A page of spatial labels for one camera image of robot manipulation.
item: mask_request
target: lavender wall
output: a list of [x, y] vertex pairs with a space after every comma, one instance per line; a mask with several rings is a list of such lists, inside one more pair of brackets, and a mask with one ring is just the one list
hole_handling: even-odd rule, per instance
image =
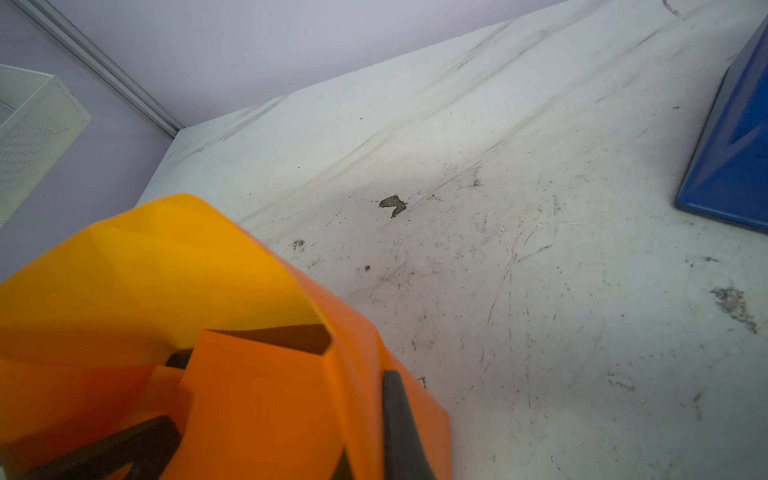
[[560, 0], [49, 0], [184, 126]]
[[0, 63], [58, 75], [93, 116], [0, 228], [0, 281], [87, 225], [133, 208], [170, 146], [0, 2]]

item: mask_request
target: white table surface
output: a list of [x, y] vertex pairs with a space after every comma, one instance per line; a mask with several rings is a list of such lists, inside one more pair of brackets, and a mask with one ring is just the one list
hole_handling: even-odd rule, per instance
[[768, 236], [672, 201], [766, 14], [569, 0], [187, 128], [141, 203], [196, 194], [368, 316], [457, 479], [764, 478]]

